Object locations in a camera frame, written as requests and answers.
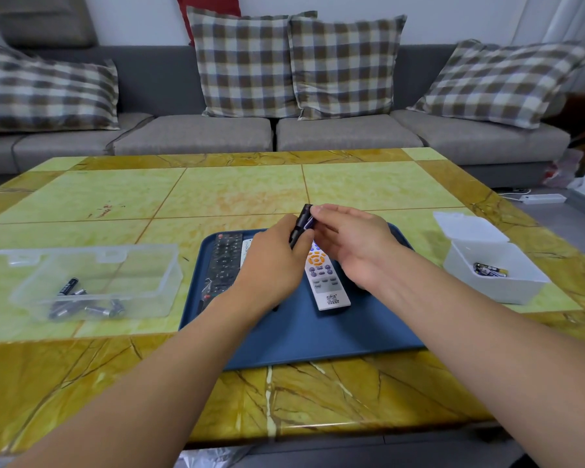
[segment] blue tray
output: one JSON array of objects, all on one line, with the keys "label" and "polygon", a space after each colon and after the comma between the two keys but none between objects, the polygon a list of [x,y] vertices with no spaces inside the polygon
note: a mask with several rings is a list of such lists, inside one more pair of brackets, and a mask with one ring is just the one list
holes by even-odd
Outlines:
[{"label": "blue tray", "polygon": [[[399,243],[412,248],[397,227],[389,226]],[[263,230],[242,230],[242,237],[246,240],[258,231]],[[201,243],[180,328],[197,316],[216,235],[207,236]],[[401,319],[348,280],[338,262],[334,262],[334,268],[351,300],[351,307],[320,313],[310,283],[304,276],[297,290],[279,309],[267,313],[247,335],[226,370],[424,347]]]}]

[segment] marble table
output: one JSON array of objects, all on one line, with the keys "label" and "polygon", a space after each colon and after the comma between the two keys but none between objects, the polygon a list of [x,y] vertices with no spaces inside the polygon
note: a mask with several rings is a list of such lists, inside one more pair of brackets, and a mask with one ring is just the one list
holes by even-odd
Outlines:
[{"label": "marble table", "polygon": [[[552,280],[510,307],[585,340],[585,255],[433,149],[54,158],[0,187],[0,249],[178,243],[184,280],[165,318],[36,322],[8,301],[30,269],[0,256],[0,454],[29,448],[174,334],[203,237],[268,227],[306,202],[377,213],[438,265],[449,242],[432,212],[485,217]],[[489,420],[432,353],[407,351],[226,372],[188,444]]]}]

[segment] clear plastic container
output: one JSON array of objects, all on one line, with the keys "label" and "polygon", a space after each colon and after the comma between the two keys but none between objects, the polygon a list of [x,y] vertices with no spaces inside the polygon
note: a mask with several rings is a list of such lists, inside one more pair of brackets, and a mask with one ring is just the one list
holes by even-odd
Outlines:
[{"label": "clear plastic container", "polygon": [[[0,254],[7,255],[10,266],[37,266],[10,301],[44,321],[164,317],[182,281],[177,244],[0,250]],[[86,293],[60,295],[73,278],[78,283],[71,292]]]},{"label": "clear plastic container", "polygon": [[[444,269],[496,302],[526,305],[550,282],[519,247],[484,218],[446,212],[434,212],[434,218],[451,240]],[[506,269],[508,275],[478,275],[475,263]]]}]

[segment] sofa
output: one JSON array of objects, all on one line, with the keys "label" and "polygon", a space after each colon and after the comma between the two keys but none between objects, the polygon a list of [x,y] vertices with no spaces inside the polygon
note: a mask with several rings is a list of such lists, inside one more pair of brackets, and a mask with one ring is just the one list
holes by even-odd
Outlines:
[{"label": "sofa", "polygon": [[[95,46],[28,51],[47,59],[103,63],[120,78],[115,131],[0,135],[0,174],[51,157],[432,147],[490,187],[529,187],[559,159],[569,134],[426,115],[405,108],[433,83],[453,45],[404,45],[389,115],[298,121],[207,118],[192,46]],[[557,102],[551,107],[558,109]]]}]

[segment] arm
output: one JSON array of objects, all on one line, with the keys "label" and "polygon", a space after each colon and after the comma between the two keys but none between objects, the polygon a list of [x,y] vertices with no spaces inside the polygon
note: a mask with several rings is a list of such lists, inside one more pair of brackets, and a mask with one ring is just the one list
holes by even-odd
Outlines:
[{"label": "arm", "polygon": [[445,273],[399,245],[375,215],[333,205],[312,214],[317,244],[403,319],[538,464],[585,467],[584,342]]},{"label": "arm", "polygon": [[[173,466],[226,362],[265,312],[303,277],[314,234],[306,231],[291,251],[288,235],[295,221],[286,215],[257,234],[229,290],[10,466]],[[268,283],[253,278],[270,263],[281,272]]]}]

